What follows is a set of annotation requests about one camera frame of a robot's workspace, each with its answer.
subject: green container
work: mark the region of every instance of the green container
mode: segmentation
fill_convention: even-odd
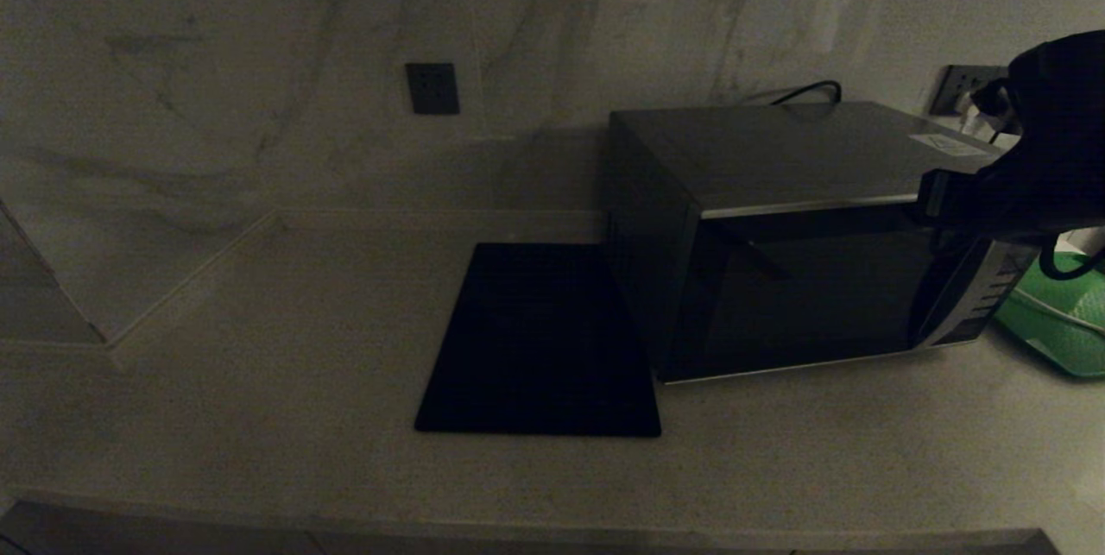
[[[1055,253],[1055,265],[1073,269],[1088,256]],[[1056,310],[1105,326],[1105,274],[1098,266],[1072,281],[1054,281],[1033,263],[1017,285]],[[1083,378],[1105,376],[1105,336],[1065,321],[1013,292],[998,310],[999,322],[1066,374]]]

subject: black microwave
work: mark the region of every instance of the black microwave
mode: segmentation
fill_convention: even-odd
[[[937,258],[923,175],[1001,151],[874,103],[615,112],[604,251],[660,381],[978,338],[1033,248]]]

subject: marble backsplash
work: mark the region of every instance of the marble backsplash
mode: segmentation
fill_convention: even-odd
[[[112,335],[267,207],[592,208],[611,109],[833,77],[920,113],[1103,2],[0,0],[0,198]],[[441,61],[461,114],[411,114]]]

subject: marble countertop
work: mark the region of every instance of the marble countertop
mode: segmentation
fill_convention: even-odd
[[[473,244],[589,237],[569,231],[278,231],[127,376],[66,375],[8,485],[322,530],[843,548],[1043,528],[1065,555],[1101,553],[1105,386],[996,329],[657,387],[655,440],[415,432]]]

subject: black mat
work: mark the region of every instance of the black mat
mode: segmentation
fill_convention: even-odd
[[[659,437],[644,349],[599,247],[477,245],[414,427]]]

